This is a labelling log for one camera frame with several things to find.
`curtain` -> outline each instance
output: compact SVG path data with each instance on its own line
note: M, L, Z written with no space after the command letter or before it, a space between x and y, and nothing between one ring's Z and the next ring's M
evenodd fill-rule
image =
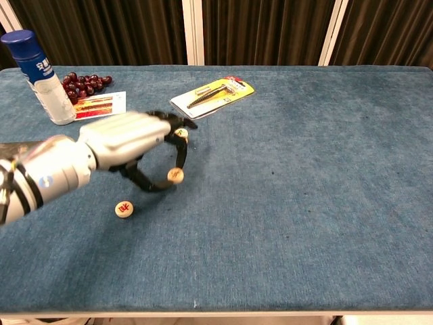
M433 1L349 0L329 64L433 68Z
M3 36L5 33L5 29L0 24L0 37ZM3 43L0 43L0 70L16 67L17 64L15 63L14 59L12 59L9 50Z
M186 64L179 0L9 0L55 65Z
M317 65L335 0L203 0L205 63Z

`blue spray can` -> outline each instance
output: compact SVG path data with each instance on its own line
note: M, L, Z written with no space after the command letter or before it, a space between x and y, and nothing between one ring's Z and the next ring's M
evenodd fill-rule
M39 46L36 35L31 30L15 30L4 34L1 42L9 48L49 118L57 125L71 123L76 117L74 106Z

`red grape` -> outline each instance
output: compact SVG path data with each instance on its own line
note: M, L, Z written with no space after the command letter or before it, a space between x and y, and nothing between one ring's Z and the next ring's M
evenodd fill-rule
M95 90L92 86L87 85L86 86L86 92L87 92L87 95L93 95L95 93Z
M69 72L68 76L72 81L76 81L76 73L75 72Z
M70 82L71 82L71 79L70 79L69 76L64 76L64 77L63 77L63 83L64 83L65 85L69 85Z
M87 96L87 92L86 92L85 90L80 90L80 91L78 92L78 96L79 96L80 98L86 98L86 96Z
M109 85L113 81L113 78L111 76L106 76L102 78L102 83L104 85Z
M68 94L69 98L77 98L78 97L78 95L76 94L76 91L73 91L73 90L68 90L67 94Z
M75 87L77 87L80 90L83 90L85 88L84 83L75 83Z

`metallic robot arm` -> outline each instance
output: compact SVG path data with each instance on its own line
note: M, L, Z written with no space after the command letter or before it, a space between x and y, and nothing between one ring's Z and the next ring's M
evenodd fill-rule
M0 160L0 225L84 186L96 169L120 171L148 192L165 190L172 183L152 183L137 169L137 161L166 141L176 145L177 167L182 168L187 142L175 130L184 126L197 128L174 114L128 112L81 127L76 142L56 135L23 155Z

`red character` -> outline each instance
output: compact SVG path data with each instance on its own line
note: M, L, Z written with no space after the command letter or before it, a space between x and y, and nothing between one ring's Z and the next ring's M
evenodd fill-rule
M124 203L121 207L119 207L120 212L124 212L126 210L129 210L129 205L128 203Z

